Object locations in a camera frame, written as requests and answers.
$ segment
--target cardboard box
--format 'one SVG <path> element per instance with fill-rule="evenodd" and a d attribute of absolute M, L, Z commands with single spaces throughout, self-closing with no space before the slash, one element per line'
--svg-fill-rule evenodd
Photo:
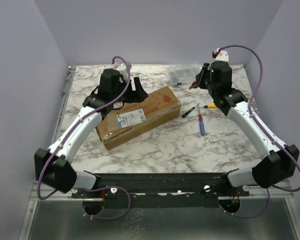
<path fill-rule="evenodd" d="M 143 102 L 128 103 L 121 109 L 111 111 L 95 129 L 106 149 L 110 150 L 175 119 L 179 116 L 180 108 L 180 101 L 166 86 L 149 93 Z M 136 118 L 142 123 L 130 126 L 122 124 L 122 116 L 132 116 L 130 120 L 134 121 L 134 114 L 137 114 Z"/>

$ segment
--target wall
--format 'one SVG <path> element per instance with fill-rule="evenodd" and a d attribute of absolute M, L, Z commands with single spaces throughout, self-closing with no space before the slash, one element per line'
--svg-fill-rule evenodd
<path fill-rule="evenodd" d="M 16 240 L 34 172 L 51 141 L 66 61 L 33 0 L 0 1 L 0 240 Z"/>
<path fill-rule="evenodd" d="M 296 144 L 300 150 L 300 0 L 283 1 L 256 51 L 264 65 L 256 98 L 261 118 L 286 143 Z M 258 62 L 252 58 L 246 70 L 255 86 Z M 298 171 L 291 184 L 299 186 Z M 300 215 L 300 192 L 295 196 Z"/>
<path fill-rule="evenodd" d="M 282 0 L 34 0 L 69 65 L 197 63 L 258 46 Z M 247 64 L 244 50 L 231 60 Z"/>

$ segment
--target green screwdriver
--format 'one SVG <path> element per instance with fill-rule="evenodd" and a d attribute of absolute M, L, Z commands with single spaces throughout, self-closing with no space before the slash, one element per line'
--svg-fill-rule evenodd
<path fill-rule="evenodd" d="M 189 111 L 182 114 L 182 117 L 185 118 L 186 116 L 188 116 L 188 114 L 191 113 L 198 105 L 199 105 L 199 103 L 197 105 L 195 105 L 194 107 L 192 107 Z"/>

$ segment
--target white marble surface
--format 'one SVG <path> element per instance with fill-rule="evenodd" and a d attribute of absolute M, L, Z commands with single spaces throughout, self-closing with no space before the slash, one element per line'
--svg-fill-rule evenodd
<path fill-rule="evenodd" d="M 106 66 L 76 68 L 62 130 L 71 124 L 83 100 L 98 85 Z M 170 85 L 167 65 L 133 65 L 132 76 L 140 77 L 146 92 Z M 232 66 L 233 86 L 248 98 L 251 88 L 242 65 Z M 254 166 L 260 160 L 253 145 L 239 129 L 216 108 L 201 108 L 206 135 L 201 136 L 197 111 L 187 118 L 181 114 L 200 103 L 211 104 L 208 91 L 170 87 L 182 103 L 180 116 L 112 150 L 101 143 L 96 131 L 88 136 L 73 160 L 75 170 L 92 173 L 195 173 L 227 172 Z"/>

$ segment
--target blue screwdriver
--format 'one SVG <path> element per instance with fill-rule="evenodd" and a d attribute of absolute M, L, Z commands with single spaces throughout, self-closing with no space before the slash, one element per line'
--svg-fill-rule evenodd
<path fill-rule="evenodd" d="M 199 105 L 198 105 L 198 114 L 199 114 L 200 133 L 201 133 L 201 136 L 204 136 L 206 134 L 206 132 L 205 132 L 204 121 L 203 121 L 201 113 L 200 113 L 200 107 L 199 107 Z"/>

